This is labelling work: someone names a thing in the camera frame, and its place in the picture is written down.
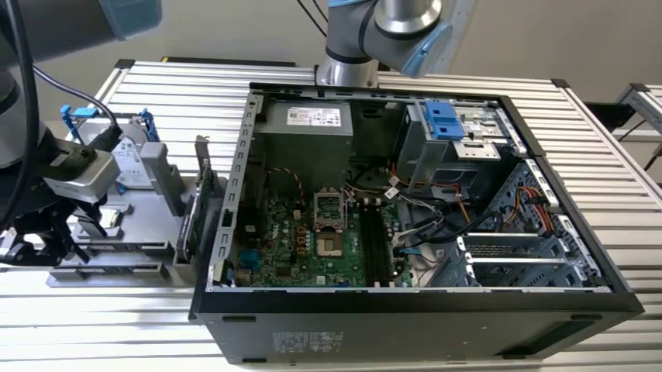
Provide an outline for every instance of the motherboard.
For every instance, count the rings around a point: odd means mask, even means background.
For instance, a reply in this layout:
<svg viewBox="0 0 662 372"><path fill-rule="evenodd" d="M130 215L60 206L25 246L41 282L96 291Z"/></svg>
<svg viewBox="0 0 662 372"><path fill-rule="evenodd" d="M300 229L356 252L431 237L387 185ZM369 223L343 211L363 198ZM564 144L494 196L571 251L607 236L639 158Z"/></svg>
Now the motherboard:
<svg viewBox="0 0 662 372"><path fill-rule="evenodd" d="M376 229L377 236L373 233L365 236L361 214L368 208L357 203L345 203L341 196L333 200L331 193L324 190L315 195L308 208L303 208L293 199L272 198L268 201L261 248L240 253L239 285L337 288L411 286L407 261L393 259L389 244L393 232L400 229L395 205L371 206L381 229ZM376 243L367 241L375 239L379 240ZM375 252L368 252L367 246L380 247L379 257L369 258ZM377 270L385 280L375 283L369 278Z"/></svg>

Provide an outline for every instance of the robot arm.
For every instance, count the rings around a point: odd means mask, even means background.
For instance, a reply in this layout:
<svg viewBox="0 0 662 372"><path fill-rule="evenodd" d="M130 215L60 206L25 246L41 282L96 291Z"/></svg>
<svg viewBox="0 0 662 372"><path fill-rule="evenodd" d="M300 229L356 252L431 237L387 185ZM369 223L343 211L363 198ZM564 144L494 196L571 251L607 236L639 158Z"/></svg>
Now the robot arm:
<svg viewBox="0 0 662 372"><path fill-rule="evenodd" d="M329 0L320 85L375 88L377 61L411 78L425 75L452 34L441 0Z"/></svg>
<svg viewBox="0 0 662 372"><path fill-rule="evenodd" d="M125 40L153 28L161 19L160 0L18 0L29 50L36 61ZM6 8L0 5L0 215L14 217L12 229L0 232L0 263L18 266L57 266L74 253L89 258L73 242L66 226L69 215L78 213L98 227L98 206L118 174L108 146L81 146L56 139L38 124L38 145L25 149L25 107L21 89L8 72L16 65L14 35ZM121 130L106 131L112 137ZM25 151L33 151L34 164L16 208L6 210ZM44 248L24 241L36 234Z"/></svg>
<svg viewBox="0 0 662 372"><path fill-rule="evenodd" d="M156 27L161 20L160 0L20 0L18 4L37 62L113 40L124 41ZM16 56L2 5L0 15L2 70L16 64Z"/></svg>

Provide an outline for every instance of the metal workbench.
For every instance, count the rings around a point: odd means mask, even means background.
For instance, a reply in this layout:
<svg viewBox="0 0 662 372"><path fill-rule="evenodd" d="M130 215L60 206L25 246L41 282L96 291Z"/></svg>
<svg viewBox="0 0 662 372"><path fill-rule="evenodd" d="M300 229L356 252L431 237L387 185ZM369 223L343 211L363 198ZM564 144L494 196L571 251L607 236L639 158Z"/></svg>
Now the metal workbench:
<svg viewBox="0 0 662 372"><path fill-rule="evenodd" d="M312 84L312 70L136 62L130 68L114 69L97 98L117 112L149 108L168 143L169 161L184 174L197 168L195 136L207 136L212 164L224 175L251 81ZM572 90L547 80L435 75L413 81L393 73L381 73L380 86L510 96L646 308L635 320L547 360L508 361L502 368L662 370L662 191ZM13 268L0 274L0 361L66 359L54 366L82 368L98 366L102 359L104 367L132 370L227 366L207 330L187 322L192 288L49 289L46 276L45 271ZM317 366L331 367L492 370L496 366Z"/></svg>
<svg viewBox="0 0 662 372"><path fill-rule="evenodd" d="M662 143L662 85L630 84L616 98L616 103L628 104L650 125L635 129L628 135L626 142ZM614 137L619 138L628 129L614 131Z"/></svg>

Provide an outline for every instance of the metal case frame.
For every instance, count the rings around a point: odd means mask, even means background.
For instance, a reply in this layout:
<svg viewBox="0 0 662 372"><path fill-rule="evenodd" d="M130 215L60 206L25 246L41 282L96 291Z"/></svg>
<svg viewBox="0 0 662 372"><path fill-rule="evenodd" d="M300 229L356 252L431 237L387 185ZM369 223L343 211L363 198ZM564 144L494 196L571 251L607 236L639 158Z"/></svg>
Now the metal case frame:
<svg viewBox="0 0 662 372"><path fill-rule="evenodd" d="M229 176L219 245L211 257L229 250L232 219L241 191L243 169L261 95L301 98L316 89L319 97L347 99L353 94L408 102L437 98L440 93L416 91L301 87L251 84ZM204 322L231 363L299 363L349 361L475 360L544 358L643 312L600 246L544 151L507 96L452 95L499 102L507 120L528 147L558 198L598 263L611 293L536 293L531 291L435 291L425 293L296 293L296 291L216 292L209 286L213 270L200 273L191 317ZM337 340L332 353L284 353L283 337L308 340L316 334Z"/></svg>

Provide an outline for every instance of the white sticker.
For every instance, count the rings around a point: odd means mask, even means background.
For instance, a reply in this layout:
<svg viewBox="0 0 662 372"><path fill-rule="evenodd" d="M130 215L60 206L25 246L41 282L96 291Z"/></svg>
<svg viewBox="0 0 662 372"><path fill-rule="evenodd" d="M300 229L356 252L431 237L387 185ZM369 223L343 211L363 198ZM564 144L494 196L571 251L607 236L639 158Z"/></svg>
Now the white sticker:
<svg viewBox="0 0 662 372"><path fill-rule="evenodd" d="M400 179L395 176L392 176L389 179L388 179L388 183L391 184L391 186L397 186L397 184L400 183Z"/></svg>
<svg viewBox="0 0 662 372"><path fill-rule="evenodd" d="M276 353L336 353L344 332L272 332L272 338Z"/></svg>
<svg viewBox="0 0 662 372"><path fill-rule="evenodd" d="M392 199L395 195L397 195L400 191L396 188L389 188L388 191L384 192L384 196L388 199Z"/></svg>
<svg viewBox="0 0 662 372"><path fill-rule="evenodd" d="M287 110L289 126L341 126L339 108L291 107Z"/></svg>
<svg viewBox="0 0 662 372"><path fill-rule="evenodd" d="M152 188L149 175L137 154L136 145L130 138L124 137L112 151L112 156L120 167L117 182L128 188Z"/></svg>
<svg viewBox="0 0 662 372"><path fill-rule="evenodd" d="M60 164L64 163L64 160L66 160L66 155L61 153L50 162L50 167L58 167Z"/></svg>

